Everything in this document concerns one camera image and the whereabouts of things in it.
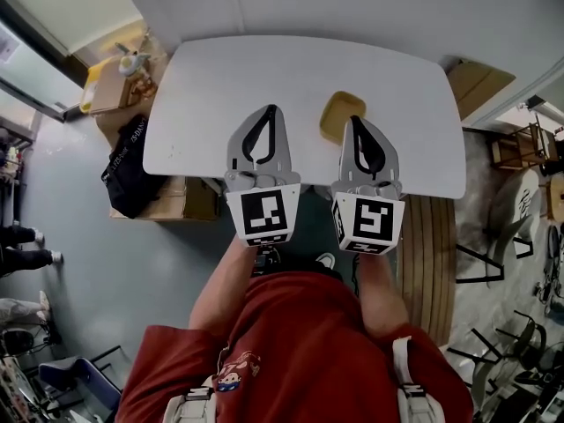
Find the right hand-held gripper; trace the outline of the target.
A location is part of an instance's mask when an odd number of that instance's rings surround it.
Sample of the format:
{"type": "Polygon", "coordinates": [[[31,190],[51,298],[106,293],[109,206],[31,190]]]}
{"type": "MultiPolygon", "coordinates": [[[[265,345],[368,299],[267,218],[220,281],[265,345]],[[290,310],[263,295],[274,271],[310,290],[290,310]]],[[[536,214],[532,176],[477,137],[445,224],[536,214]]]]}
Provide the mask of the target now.
{"type": "Polygon", "coordinates": [[[330,187],[338,247],[384,255],[399,241],[405,202],[396,149],[371,122],[353,115],[345,125],[338,181],[330,187]],[[372,179],[373,183],[355,183],[372,179]]]}

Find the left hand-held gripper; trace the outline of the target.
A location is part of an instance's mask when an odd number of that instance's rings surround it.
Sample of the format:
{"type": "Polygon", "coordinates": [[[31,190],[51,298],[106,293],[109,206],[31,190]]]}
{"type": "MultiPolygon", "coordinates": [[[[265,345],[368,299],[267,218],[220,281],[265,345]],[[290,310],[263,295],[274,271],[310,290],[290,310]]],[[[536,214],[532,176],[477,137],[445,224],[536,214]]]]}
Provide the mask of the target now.
{"type": "Polygon", "coordinates": [[[270,104],[249,115],[227,144],[226,202],[238,238],[248,247],[262,247],[292,238],[301,195],[301,177],[295,172],[259,174],[253,170],[252,151],[266,134],[267,153],[259,167],[274,172],[292,169],[286,122],[282,110],[270,104]]]}

